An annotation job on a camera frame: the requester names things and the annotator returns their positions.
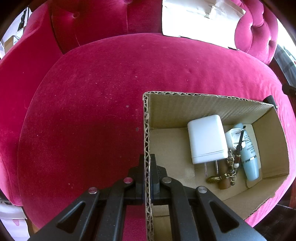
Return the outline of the large white power adapter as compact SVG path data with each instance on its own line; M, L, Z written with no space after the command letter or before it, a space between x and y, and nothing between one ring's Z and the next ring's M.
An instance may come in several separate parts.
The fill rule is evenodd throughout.
M192 163L204 164L208 176L207 163L228 157L228 147L222 121L219 115L210 115L191 120L187 124Z

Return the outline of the keychain with brass charm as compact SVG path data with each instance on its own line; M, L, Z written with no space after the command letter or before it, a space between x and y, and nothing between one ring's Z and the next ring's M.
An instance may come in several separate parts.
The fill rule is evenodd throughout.
M218 173L218 161L215 162L216 165L216 175L211 176L206 179L206 182L209 184L218 184L219 181L225 178L230 179L230 185L234 186L236 184L236 179L237 179L237 172L238 168L240 166L240 152L241 150L245 147L244 143L244 138L243 138L243 132L246 130L246 126L243 126L241 128L241 134L240 134L240 139L239 139L239 144L236 147L235 151L232 151L230 148L228 148L228 157L226 158L226 163L228 166L228 172L225 174L224 177L221 177Z

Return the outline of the cardboard box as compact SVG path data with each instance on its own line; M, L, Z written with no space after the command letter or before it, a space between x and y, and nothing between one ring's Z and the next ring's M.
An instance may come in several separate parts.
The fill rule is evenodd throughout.
M143 102L147 240L263 240L247 220L292 170L290 101L151 91Z

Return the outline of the small white charger plug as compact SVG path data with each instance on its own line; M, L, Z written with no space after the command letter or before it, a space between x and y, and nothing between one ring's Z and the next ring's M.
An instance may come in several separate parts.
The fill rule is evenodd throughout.
M227 147L229 147L232 151L235 151L237 145L239 144L240 134L240 128L232 128L225 133Z

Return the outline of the light blue lotion tube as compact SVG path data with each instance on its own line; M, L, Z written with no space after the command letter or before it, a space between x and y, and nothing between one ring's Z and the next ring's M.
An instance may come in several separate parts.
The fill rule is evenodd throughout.
M254 181L259 178L259 167L256 151L247 131L243 132L243 138L245 147L240 152L242 166L244 168L247 180Z

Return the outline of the brown cosmetic tube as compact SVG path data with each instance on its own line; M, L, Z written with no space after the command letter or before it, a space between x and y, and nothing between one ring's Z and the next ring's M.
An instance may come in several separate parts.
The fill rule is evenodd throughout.
M224 177L228 172L228 166L226 163L226 159L218 161L218 173L221 177ZM230 188L230 179L225 178L218 182L218 188L220 190L225 190Z

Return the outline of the red velvet sofa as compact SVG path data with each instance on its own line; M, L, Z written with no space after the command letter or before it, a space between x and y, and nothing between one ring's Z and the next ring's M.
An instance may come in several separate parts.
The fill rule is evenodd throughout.
M269 68L275 16L260 1L227 50L161 33L161 1L47 1L1 60L1 189L42 228L90 186L105 188L144 151L142 95L272 95L290 174L252 210L256 225L295 179L295 114Z

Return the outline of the brown paper sheet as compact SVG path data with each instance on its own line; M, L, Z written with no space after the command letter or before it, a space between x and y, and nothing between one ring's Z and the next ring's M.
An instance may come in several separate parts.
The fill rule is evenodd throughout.
M163 1L162 33L236 49L235 30L245 13L232 1Z

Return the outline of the small cardboard box background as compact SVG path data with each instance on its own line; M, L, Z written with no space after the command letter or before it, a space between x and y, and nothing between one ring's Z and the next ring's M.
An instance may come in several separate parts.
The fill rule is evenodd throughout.
M20 39L20 37L16 35L12 35L9 39L7 39L4 43L4 50L7 53Z

